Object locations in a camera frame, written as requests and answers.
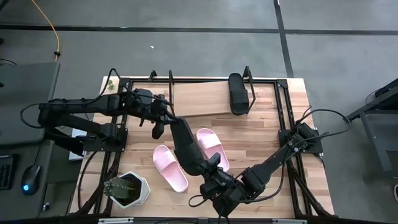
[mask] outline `black cable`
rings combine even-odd
[[[274,193],[272,193],[272,194],[270,194],[268,196],[264,196],[264,197],[253,199],[253,200],[239,200],[238,202],[241,202],[241,203],[262,202],[262,201],[265,201],[265,200],[269,200],[269,199],[275,197],[277,194],[279,194],[279,192],[280,192],[280,190],[282,190],[282,186],[284,184],[285,165],[286,165],[286,160],[287,160],[287,157],[289,155],[289,151],[290,150],[291,149],[287,150],[286,155],[284,157],[284,161],[282,162],[282,174],[280,176],[280,183],[279,183],[278,189]]]
[[[195,221],[189,221],[189,220],[186,220],[184,218],[167,218],[167,219],[156,221],[153,224],[159,224],[159,223],[168,222],[168,221],[182,221],[182,222],[194,223],[194,224],[197,223]]]
[[[73,192],[70,193],[69,202],[68,202],[68,207],[67,207],[67,210],[65,211],[64,216],[67,216],[67,215],[69,214],[70,205],[71,205],[71,203],[72,203],[72,200],[73,200]]]
[[[36,154],[36,157],[35,157],[35,162],[33,163],[35,165],[36,165],[36,161],[37,161],[37,158],[39,156],[39,153],[40,153],[40,149],[41,149],[41,147],[37,150],[37,154]]]
[[[201,202],[199,202],[199,203],[196,204],[196,205],[191,205],[191,200],[192,200],[192,199],[197,198],[197,197],[201,197],[201,196],[202,196],[202,195],[194,195],[194,196],[192,196],[192,197],[188,200],[188,205],[189,205],[189,207],[191,207],[191,208],[196,208],[196,207],[202,205],[203,203],[205,203],[207,200],[212,199],[212,198],[215,197],[215,196],[210,196],[210,197],[208,197],[208,198],[203,199]]]
[[[351,122],[349,121],[349,119],[348,119],[346,116],[344,116],[343,114],[341,114],[340,112],[335,111],[335,110],[330,110],[330,109],[315,109],[315,110],[313,110],[313,111],[307,113],[304,117],[302,117],[302,118],[300,118],[299,120],[297,120],[297,121],[296,121],[296,124],[293,126],[292,129],[296,128],[297,125],[299,125],[305,118],[307,118],[307,117],[310,116],[311,114],[313,114],[313,113],[315,113],[315,112],[318,112],[318,111],[331,112],[331,113],[335,113],[335,114],[341,116],[341,117],[344,119],[344,121],[346,122],[346,124],[348,124],[348,127],[347,127],[347,129],[344,130],[344,131],[338,131],[338,132],[336,132],[336,133],[331,133],[331,134],[326,134],[326,135],[311,137],[311,138],[308,138],[308,139],[304,139],[303,141],[311,140],[311,139],[324,138],[324,137],[329,137],[329,136],[334,136],[334,135],[337,135],[337,134],[342,134],[342,133],[347,132],[347,131],[351,128]]]
[[[41,104],[42,104],[42,103],[34,103],[34,104],[28,105],[28,106],[26,106],[25,108],[23,108],[23,109],[19,112],[19,119],[21,119],[21,121],[22,121],[26,126],[28,126],[28,127],[30,127],[30,128],[35,128],[35,129],[43,128],[43,127],[41,127],[41,126],[34,126],[34,125],[29,124],[29,123],[25,120],[25,118],[24,118],[24,112],[25,112],[25,110],[26,110],[27,108],[30,108],[30,107],[36,106],[36,105],[41,105]]]
[[[85,166],[83,167],[83,170],[81,171],[79,183],[77,185],[77,205],[78,205],[79,209],[81,209],[81,195],[80,195],[81,180],[83,180],[83,176],[84,176],[84,174],[86,172],[88,164],[93,159],[93,157],[95,156],[96,153],[97,153],[96,151],[92,153],[92,155],[87,159],[87,162],[86,162]]]
[[[114,69],[114,68],[112,68],[112,69],[109,71],[108,77],[106,78],[106,83],[109,82],[109,79],[110,79],[110,77],[111,77],[111,74],[112,74],[112,71],[113,71],[113,70],[116,71],[116,69]],[[89,101],[89,102],[87,102],[87,103],[52,103],[52,102],[47,102],[47,103],[34,103],[34,104],[28,105],[28,106],[26,106],[25,108],[23,108],[23,109],[19,112],[19,118],[21,119],[21,121],[22,121],[26,126],[28,126],[28,127],[30,127],[30,128],[35,128],[35,129],[41,129],[41,128],[44,128],[44,127],[31,125],[31,124],[29,124],[29,123],[24,119],[24,112],[25,112],[25,110],[27,110],[28,108],[30,108],[30,107],[32,107],[32,106],[36,106],[36,105],[39,105],[39,106],[40,106],[40,105],[88,105],[88,104],[90,104],[90,103],[94,103],[94,102],[98,101],[98,99],[104,94],[105,90],[106,90],[106,84],[105,84],[104,88],[102,89],[101,93],[100,93],[96,98],[94,98],[93,100],[91,100],[91,101]]]
[[[223,205],[223,208],[221,209],[220,214],[218,215],[218,219],[217,219],[217,223],[218,223],[218,224],[221,223],[221,222],[220,222],[220,221],[221,221],[221,214],[223,213],[224,208],[225,208],[225,205]],[[227,224],[229,224],[229,218],[228,218],[228,216],[225,217],[225,220],[226,220]]]
[[[369,93],[369,95],[365,98],[365,104],[368,105],[368,99],[371,95],[373,95],[375,92],[377,92],[378,90],[374,90],[373,92]]]
[[[312,108],[312,105],[310,105],[310,106],[304,111],[303,116],[301,116],[301,117],[304,117],[305,114],[307,113],[307,111],[309,111],[311,108]]]
[[[313,155],[315,156],[315,157],[317,157],[320,161],[321,161],[321,163],[322,163],[322,165],[323,165],[323,168],[325,168],[325,163],[324,163],[324,161],[323,161],[323,159],[322,159],[322,157],[321,156],[319,156],[319,154],[318,153],[313,153]]]
[[[115,68],[112,68],[111,71],[112,71],[112,70],[115,72],[115,74],[116,74],[116,76],[119,78],[119,80],[122,79],[122,77],[120,76],[119,72],[118,72]],[[127,92],[131,93],[132,95],[142,96],[142,97],[147,97],[147,98],[152,98],[152,99],[155,99],[155,100],[160,100],[161,102],[165,103],[166,105],[169,105],[169,106],[172,105],[172,104],[171,104],[170,102],[168,102],[167,100],[162,100],[162,99],[160,99],[160,98],[158,98],[158,97],[146,96],[146,95],[141,95],[141,94],[138,94],[138,93],[134,93],[133,91],[129,90],[129,88],[127,87],[126,84],[123,84],[123,87],[124,87],[124,89],[126,89]]]
[[[308,140],[321,139],[321,138],[325,138],[325,137],[334,136],[334,135],[337,135],[337,134],[342,134],[342,133],[347,132],[351,128],[351,122],[349,121],[349,119],[346,116],[344,116],[343,114],[341,114],[338,111],[329,110],[329,109],[316,109],[316,110],[313,110],[313,111],[309,112],[308,114],[303,116],[301,119],[296,121],[296,125],[293,128],[296,128],[297,125],[299,123],[301,123],[301,121],[303,121],[306,117],[310,116],[312,113],[315,113],[317,111],[328,111],[328,112],[332,112],[332,113],[336,113],[336,114],[340,115],[344,119],[344,121],[346,121],[346,123],[348,124],[348,127],[345,130],[343,130],[343,131],[338,131],[338,132],[331,133],[331,134],[329,134],[329,132],[325,132],[325,133],[321,134],[320,136],[315,136],[315,137],[303,139],[303,140],[297,142],[296,144],[294,144],[293,146],[291,146],[291,148],[294,148],[295,146],[297,146],[297,145],[299,145],[299,144],[301,144],[301,143],[303,143],[305,141],[308,141]],[[285,168],[285,163],[286,163],[286,160],[287,160],[288,152],[289,151],[286,152],[286,156],[285,156],[283,164],[282,164],[282,177],[280,178],[280,184],[279,184],[278,189],[273,194],[271,194],[269,196],[265,196],[265,197],[262,197],[262,198],[259,198],[259,199],[254,199],[254,200],[240,200],[239,202],[243,202],[243,203],[261,202],[261,201],[264,201],[264,200],[268,200],[268,199],[270,199],[272,197],[275,197],[280,192],[280,190],[282,189],[283,182],[284,182],[284,168]]]
[[[118,162],[116,160],[116,157],[113,159],[112,165],[109,168],[109,170],[107,171],[107,173],[105,174],[105,177],[103,179],[104,181],[109,180],[110,178],[114,177],[117,173],[117,166],[118,166]],[[93,207],[94,203],[98,200],[98,196],[100,194],[103,194],[103,188],[104,188],[104,184],[99,183],[99,185],[97,186],[97,188],[95,189],[95,191],[93,192],[93,194],[90,196],[90,198],[85,202],[85,204],[78,210],[76,211],[74,214],[88,214],[88,212],[91,210],[91,208]]]
[[[17,65],[17,63],[13,62],[12,60],[4,59],[4,58],[0,58],[0,60],[6,61],[6,62],[10,62],[13,65]]]

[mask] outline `pink slipper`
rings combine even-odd
[[[222,167],[223,170],[227,172],[229,170],[229,162],[225,156],[221,141],[218,139],[216,133],[210,129],[201,128],[197,132],[197,139],[201,149],[205,152],[208,159],[216,154],[216,152],[220,154],[221,158],[218,166]]]
[[[159,145],[156,147],[154,164],[176,192],[181,193],[188,188],[188,180],[167,146]]]

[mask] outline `potted plant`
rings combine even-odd
[[[104,193],[121,208],[127,208],[142,205],[150,194],[150,188],[145,178],[130,171],[105,181]]]

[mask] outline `gray floor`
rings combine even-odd
[[[121,27],[227,27],[276,29],[272,0],[37,1],[56,25]],[[286,29],[397,30],[397,1],[280,0]],[[46,24],[30,1],[14,0],[0,22]],[[111,67],[122,75],[156,70],[176,76],[227,76],[249,65],[255,77],[286,77],[279,34],[171,32],[59,32],[61,71],[55,97],[92,97]],[[0,57],[17,63],[50,62],[49,31],[0,30]],[[348,114],[373,90],[397,78],[398,35],[287,35],[294,77],[304,78],[314,108]],[[341,119],[314,115],[322,131]],[[391,184],[365,184],[377,165],[362,124],[323,140],[326,175],[337,215],[398,221]]]

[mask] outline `black slipper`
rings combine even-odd
[[[228,77],[229,105],[235,115],[242,115],[248,112],[249,97],[248,91],[243,84],[243,78],[238,73],[232,73]]]

